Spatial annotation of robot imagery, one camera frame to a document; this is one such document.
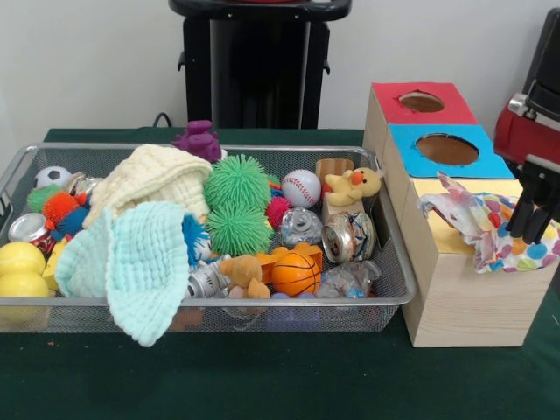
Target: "green spiky ball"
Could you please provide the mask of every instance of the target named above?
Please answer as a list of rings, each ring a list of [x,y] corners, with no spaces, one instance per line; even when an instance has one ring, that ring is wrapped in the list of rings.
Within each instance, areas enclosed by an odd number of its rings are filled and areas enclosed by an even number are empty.
[[[227,203],[212,211],[207,219],[212,251],[220,255],[253,256],[267,252],[274,231],[259,210],[236,208]]]
[[[254,157],[230,156],[214,165],[204,185],[204,195],[212,210],[228,203],[237,209],[254,208],[262,213],[270,203],[269,181]]]
[[[43,188],[34,188],[27,196],[27,206],[34,213],[42,213],[45,201],[49,200],[59,191],[62,191],[62,188],[56,184],[50,184]]]
[[[281,185],[281,184],[280,184],[280,179],[278,179],[278,177],[277,177],[276,175],[273,175],[273,174],[269,173],[269,174],[267,175],[267,179],[269,180],[269,182],[270,182],[271,184],[274,184],[275,186]]]

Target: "circular hole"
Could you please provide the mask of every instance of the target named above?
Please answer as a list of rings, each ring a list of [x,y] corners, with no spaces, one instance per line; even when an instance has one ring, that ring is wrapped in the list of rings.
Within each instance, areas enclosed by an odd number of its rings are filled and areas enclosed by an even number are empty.
[[[438,112],[445,108],[444,102],[437,96],[420,91],[404,94],[399,102],[405,108],[417,112]]]
[[[429,134],[416,142],[416,147],[432,162],[446,165],[469,165],[479,158],[479,150],[459,136]]]

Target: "soccer ball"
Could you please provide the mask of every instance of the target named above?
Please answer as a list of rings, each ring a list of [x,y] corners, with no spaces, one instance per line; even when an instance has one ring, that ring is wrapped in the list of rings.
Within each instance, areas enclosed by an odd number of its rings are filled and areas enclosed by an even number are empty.
[[[64,188],[71,176],[72,174],[62,166],[49,166],[37,173],[33,187],[43,188],[56,184],[60,188]]]

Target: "green tablecloth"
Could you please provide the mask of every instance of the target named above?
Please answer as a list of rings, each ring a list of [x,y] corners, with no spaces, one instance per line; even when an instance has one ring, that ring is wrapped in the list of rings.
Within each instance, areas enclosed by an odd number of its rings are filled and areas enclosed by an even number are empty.
[[[54,129],[46,141],[169,142],[176,129]],[[223,130],[235,144],[361,144],[358,130]],[[0,334],[0,418],[560,417],[560,301],[523,348],[414,349],[382,333]]]

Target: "black cable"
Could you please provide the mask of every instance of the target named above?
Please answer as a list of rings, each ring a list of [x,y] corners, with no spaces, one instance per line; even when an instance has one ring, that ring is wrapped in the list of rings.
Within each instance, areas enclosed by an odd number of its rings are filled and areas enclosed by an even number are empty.
[[[165,122],[167,123],[167,127],[173,127],[172,120],[169,118],[169,116],[165,112],[160,112],[159,114],[157,114],[157,117],[156,117],[156,119],[154,120],[154,123],[151,126],[152,127],[157,127],[158,124],[159,124],[159,120],[161,120],[162,117],[165,119]]]

